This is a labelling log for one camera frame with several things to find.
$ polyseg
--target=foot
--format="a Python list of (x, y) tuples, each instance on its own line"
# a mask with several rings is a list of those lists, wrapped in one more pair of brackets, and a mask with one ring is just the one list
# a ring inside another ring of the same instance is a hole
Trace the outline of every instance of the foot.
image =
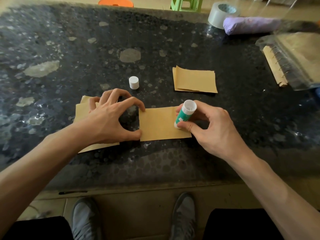
[(196, 210), (190, 193), (182, 193), (173, 209), (170, 240), (192, 240), (195, 237)]
[(90, 198), (79, 199), (72, 210), (72, 234), (74, 240), (102, 240), (98, 206)]

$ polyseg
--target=glue stick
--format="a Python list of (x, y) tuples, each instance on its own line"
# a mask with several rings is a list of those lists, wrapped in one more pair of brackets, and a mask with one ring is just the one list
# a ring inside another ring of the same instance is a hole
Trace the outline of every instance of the glue stick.
[(180, 121), (188, 121), (190, 119), (191, 115), (196, 111), (197, 104), (192, 100), (186, 100), (183, 103), (183, 106), (177, 116), (176, 121), (174, 122), (174, 127), (177, 129), (180, 129), (177, 124)]

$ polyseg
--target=purple cloth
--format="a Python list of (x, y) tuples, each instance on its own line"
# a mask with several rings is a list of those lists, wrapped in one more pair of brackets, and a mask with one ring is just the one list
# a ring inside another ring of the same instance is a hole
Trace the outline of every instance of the purple cloth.
[(276, 30), (281, 20), (264, 17), (227, 17), (223, 27), (227, 35), (268, 33)]

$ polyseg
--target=forearm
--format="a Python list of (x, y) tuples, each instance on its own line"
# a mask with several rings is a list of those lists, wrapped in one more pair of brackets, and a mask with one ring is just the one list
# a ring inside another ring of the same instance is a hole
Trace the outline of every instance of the forearm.
[(32, 151), (0, 173), (0, 238), (38, 193), (85, 145), (68, 126), (46, 137)]
[(285, 239), (318, 239), (320, 213), (253, 153), (230, 163), (265, 208)]

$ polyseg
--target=granite countertop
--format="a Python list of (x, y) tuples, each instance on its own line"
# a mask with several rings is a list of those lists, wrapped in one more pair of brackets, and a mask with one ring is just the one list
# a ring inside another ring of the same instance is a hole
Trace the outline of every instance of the granite countertop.
[[(320, 106), (313, 92), (278, 87), (255, 45), (262, 35), (227, 36), (206, 19), (187, 12), (46, 2), (2, 13), (1, 169), (71, 124), (83, 95), (122, 88), (146, 108), (187, 99), (222, 107), (278, 174), (318, 175)], [(309, 31), (314, 25), (284, 22), (283, 29)], [(174, 91), (176, 65), (214, 70), (218, 94)], [(130, 90), (130, 76), (139, 77), (138, 90)], [(120, 121), (137, 129), (138, 108)], [(192, 137), (122, 142), (78, 154), (46, 189), (236, 179), (234, 170)]]

